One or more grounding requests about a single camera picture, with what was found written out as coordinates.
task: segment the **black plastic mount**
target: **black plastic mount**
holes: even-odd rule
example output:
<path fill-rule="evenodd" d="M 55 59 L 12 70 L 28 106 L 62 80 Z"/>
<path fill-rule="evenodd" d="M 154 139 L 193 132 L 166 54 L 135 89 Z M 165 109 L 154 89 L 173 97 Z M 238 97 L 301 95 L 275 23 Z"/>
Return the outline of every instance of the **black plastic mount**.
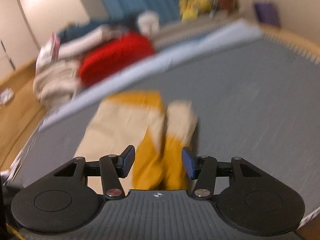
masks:
<path fill-rule="evenodd" d="M 8 233 L 7 233 L 7 226 L 6 226 L 6 219 L 5 219 L 5 208 L 4 208 L 4 202 L 1 200 L 3 200 L 2 187 L 0 187 L 0 239 L 7 239 Z"/>
<path fill-rule="evenodd" d="M 189 177 L 197 179 L 190 197 L 212 201 L 232 227 L 258 236 L 280 235 L 298 228 L 305 211 L 301 196 L 245 159 L 217 162 L 210 156 L 194 156 L 185 147 L 182 161 Z M 229 187 L 214 196 L 216 177 L 229 177 Z M 199 196 L 204 190 L 210 193 Z"/>
<path fill-rule="evenodd" d="M 12 215 L 22 227 L 35 232 L 79 228 L 96 216 L 105 201 L 125 197 L 118 178 L 128 175 L 134 159 L 132 145 L 121 155 L 107 155 L 98 162 L 73 158 L 17 193 L 11 203 Z M 101 177 L 104 198 L 87 187 L 88 176 Z"/>

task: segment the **metal rivet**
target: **metal rivet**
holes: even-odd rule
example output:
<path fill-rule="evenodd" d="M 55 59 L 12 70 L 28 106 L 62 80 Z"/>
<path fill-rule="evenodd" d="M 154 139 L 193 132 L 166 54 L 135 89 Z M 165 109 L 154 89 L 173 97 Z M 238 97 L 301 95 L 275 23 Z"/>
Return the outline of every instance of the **metal rivet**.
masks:
<path fill-rule="evenodd" d="M 119 197 L 122 194 L 122 191 L 118 188 L 111 188 L 108 189 L 106 193 L 109 197 Z"/>
<path fill-rule="evenodd" d="M 210 191 L 205 188 L 200 188 L 195 191 L 197 197 L 207 197 L 210 195 Z"/>

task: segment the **purple box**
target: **purple box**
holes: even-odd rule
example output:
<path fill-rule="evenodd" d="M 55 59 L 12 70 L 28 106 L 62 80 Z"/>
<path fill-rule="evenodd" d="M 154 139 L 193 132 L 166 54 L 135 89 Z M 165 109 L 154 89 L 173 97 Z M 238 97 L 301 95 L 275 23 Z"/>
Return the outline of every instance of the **purple box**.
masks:
<path fill-rule="evenodd" d="M 280 27 L 278 10 L 274 3 L 255 2 L 254 9 L 259 22 Z"/>

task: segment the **beige fabric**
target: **beige fabric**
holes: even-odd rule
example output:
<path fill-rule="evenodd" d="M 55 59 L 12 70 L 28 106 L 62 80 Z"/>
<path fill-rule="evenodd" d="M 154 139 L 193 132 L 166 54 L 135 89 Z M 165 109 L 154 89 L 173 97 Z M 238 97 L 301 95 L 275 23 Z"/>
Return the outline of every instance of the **beige fabric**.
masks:
<path fill-rule="evenodd" d="M 149 39 L 155 50 L 161 51 L 179 42 L 208 34 L 238 18 L 237 13 L 227 16 L 223 11 L 218 12 L 213 18 L 201 15 L 194 21 L 170 23 L 162 27 L 158 33 L 150 35 Z"/>
<path fill-rule="evenodd" d="M 105 99 L 89 123 L 75 156 L 83 156 L 86 161 L 97 161 L 105 155 L 120 155 L 128 145 L 137 149 L 147 130 L 150 131 L 156 152 L 160 153 L 164 142 L 164 115 L 160 109 Z M 178 101 L 169 105 L 167 126 L 172 137 L 189 144 L 196 120 L 190 102 Z M 126 179 L 120 179 L 126 194 L 133 188 L 132 171 Z M 88 186 L 102 194 L 100 177 L 89 177 Z"/>
<path fill-rule="evenodd" d="M 49 83 L 75 77 L 79 66 L 79 60 L 62 60 L 54 63 L 35 77 L 33 82 L 34 95 L 40 99 L 42 90 Z"/>
<path fill-rule="evenodd" d="M 48 83 L 40 94 L 40 102 L 49 110 L 56 109 L 71 99 L 77 94 L 80 89 L 80 79 L 64 78 L 54 80 Z"/>
<path fill-rule="evenodd" d="M 176 138 L 183 146 L 189 146 L 197 125 L 190 101 L 174 101 L 167 109 L 167 135 Z"/>
<path fill-rule="evenodd" d="M 160 150 L 164 115 L 161 111 L 145 107 L 103 101 L 87 127 L 75 156 L 83 156 L 86 161 L 97 161 L 109 154 L 120 155 L 128 145 L 135 149 L 143 140 L 147 128 Z M 127 194 L 132 189 L 132 169 L 125 179 L 120 179 Z M 102 194 L 101 178 L 89 177 L 88 186 Z"/>

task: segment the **wooden bed frame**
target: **wooden bed frame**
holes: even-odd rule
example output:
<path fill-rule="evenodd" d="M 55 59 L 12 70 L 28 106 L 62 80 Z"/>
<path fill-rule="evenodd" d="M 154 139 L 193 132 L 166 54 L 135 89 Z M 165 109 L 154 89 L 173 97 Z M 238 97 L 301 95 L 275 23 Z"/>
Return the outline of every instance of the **wooden bed frame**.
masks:
<path fill-rule="evenodd" d="M 261 25 L 265 33 L 293 42 L 320 57 L 320 47 L 287 30 Z M 26 64 L 0 81 L 0 91 L 12 88 L 14 98 L 0 107 L 0 170 L 10 167 L 28 138 L 46 115 L 46 109 L 35 98 L 32 84 L 35 76 L 35 61 Z M 320 216 L 300 228 L 306 240 L 320 240 Z"/>

